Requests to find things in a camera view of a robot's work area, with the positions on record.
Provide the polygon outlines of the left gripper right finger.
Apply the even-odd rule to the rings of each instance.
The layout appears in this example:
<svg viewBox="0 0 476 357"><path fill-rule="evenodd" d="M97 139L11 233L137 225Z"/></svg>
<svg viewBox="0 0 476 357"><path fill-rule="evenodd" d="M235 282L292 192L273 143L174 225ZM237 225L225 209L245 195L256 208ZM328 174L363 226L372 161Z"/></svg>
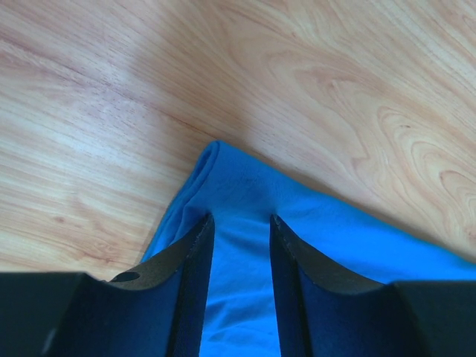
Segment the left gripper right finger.
<svg viewBox="0 0 476 357"><path fill-rule="evenodd" d="M274 304L282 356L415 356L395 286L362 277L270 218Z"/></svg>

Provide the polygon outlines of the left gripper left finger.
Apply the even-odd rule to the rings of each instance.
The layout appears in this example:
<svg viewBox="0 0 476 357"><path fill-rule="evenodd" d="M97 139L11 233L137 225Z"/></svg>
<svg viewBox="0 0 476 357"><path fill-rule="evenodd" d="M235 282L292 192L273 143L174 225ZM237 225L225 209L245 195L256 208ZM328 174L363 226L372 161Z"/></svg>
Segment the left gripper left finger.
<svg viewBox="0 0 476 357"><path fill-rule="evenodd" d="M214 233L207 215L109 282L83 274L55 337L56 356L197 356Z"/></svg>

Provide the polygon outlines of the blue t-shirt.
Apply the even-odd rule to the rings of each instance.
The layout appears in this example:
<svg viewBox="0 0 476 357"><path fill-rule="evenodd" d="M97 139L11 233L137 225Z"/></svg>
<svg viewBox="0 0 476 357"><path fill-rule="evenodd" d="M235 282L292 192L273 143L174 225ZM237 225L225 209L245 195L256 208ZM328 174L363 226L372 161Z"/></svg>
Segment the blue t-shirt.
<svg viewBox="0 0 476 357"><path fill-rule="evenodd" d="M215 221L201 356L280 353L269 253L270 218L358 274L393 280L472 280L475 265L337 198L303 186L222 141L210 143L170 203L145 255Z"/></svg>

